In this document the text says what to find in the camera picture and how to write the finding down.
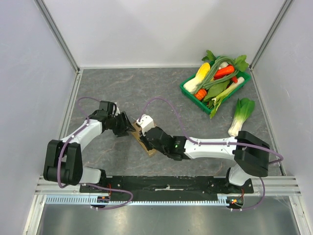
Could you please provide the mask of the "brown cardboard express box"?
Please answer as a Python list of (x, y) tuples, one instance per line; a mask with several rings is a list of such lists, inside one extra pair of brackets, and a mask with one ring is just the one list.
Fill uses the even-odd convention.
[(148, 150), (145, 144), (141, 141), (140, 136), (142, 134), (142, 128), (134, 121), (132, 126), (135, 128), (135, 131), (132, 132), (132, 135), (136, 139), (136, 141), (140, 144), (140, 146), (144, 149), (144, 151), (148, 154), (149, 157), (152, 157), (157, 153), (155, 149)]

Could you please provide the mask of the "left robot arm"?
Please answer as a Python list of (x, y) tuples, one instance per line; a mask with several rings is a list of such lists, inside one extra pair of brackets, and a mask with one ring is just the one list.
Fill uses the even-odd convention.
[(111, 130), (116, 137), (127, 136), (135, 128), (125, 112), (110, 101), (100, 101), (99, 108), (88, 115), (83, 124), (73, 133), (60, 140), (51, 140), (47, 145), (43, 177), (46, 181), (67, 185), (90, 183), (96, 192), (107, 188), (107, 180), (100, 169), (84, 167), (83, 150), (104, 131)]

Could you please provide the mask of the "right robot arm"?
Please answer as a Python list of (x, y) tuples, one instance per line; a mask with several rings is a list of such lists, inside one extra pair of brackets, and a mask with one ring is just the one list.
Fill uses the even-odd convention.
[(269, 145), (247, 131), (224, 139), (197, 139), (170, 136), (156, 126), (140, 131), (139, 139), (147, 150), (156, 150), (175, 161), (216, 158), (235, 162), (224, 180), (225, 189), (231, 193), (252, 176), (268, 176)]

